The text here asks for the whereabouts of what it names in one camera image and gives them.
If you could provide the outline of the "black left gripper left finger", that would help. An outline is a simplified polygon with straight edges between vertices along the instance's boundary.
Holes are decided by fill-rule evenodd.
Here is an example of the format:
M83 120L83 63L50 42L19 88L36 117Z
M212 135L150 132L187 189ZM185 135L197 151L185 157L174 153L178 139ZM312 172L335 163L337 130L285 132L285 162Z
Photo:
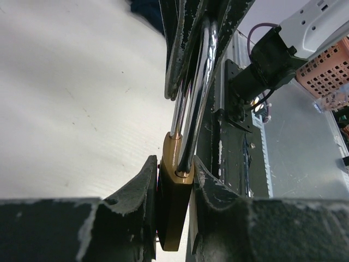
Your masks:
M1 261L152 261L157 165L105 199L1 200Z

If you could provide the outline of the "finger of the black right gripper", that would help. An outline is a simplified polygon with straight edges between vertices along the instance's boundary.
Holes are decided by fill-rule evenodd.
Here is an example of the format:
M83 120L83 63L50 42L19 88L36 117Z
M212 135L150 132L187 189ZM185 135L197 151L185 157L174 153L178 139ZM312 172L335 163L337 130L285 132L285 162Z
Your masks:
M160 1L167 46L164 96L175 100L179 82L188 68L194 30L203 17L207 1Z
M218 25L218 42L213 75L217 73L235 31L254 2L255 0L217 0L208 2L207 11Z

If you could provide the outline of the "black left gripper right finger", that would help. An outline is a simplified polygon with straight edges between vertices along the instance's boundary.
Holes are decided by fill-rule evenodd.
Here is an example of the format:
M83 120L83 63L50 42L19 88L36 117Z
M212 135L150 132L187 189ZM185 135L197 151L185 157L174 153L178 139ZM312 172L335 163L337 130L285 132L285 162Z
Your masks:
M196 261L348 261L348 202L244 198L194 158L190 244Z

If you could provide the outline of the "large brass padlock with keys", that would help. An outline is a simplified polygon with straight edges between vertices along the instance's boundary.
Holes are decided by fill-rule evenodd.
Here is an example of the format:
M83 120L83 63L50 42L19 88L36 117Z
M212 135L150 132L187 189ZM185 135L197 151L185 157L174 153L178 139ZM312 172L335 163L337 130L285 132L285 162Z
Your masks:
M156 225L163 251L179 249L195 168L197 146L218 45L217 22L205 16L177 93L172 126L164 139L156 194Z

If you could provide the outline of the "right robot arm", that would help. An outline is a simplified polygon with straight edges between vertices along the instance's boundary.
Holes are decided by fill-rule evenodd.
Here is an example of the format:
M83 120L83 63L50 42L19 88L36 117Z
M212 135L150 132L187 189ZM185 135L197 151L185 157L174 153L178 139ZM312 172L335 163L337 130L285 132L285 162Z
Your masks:
M178 97L181 85L192 84L204 99L217 67L253 1L160 1L167 44L165 98ZM242 86L249 100L279 88L310 57L348 32L348 1L309 1L270 29L253 47L247 72L255 90Z

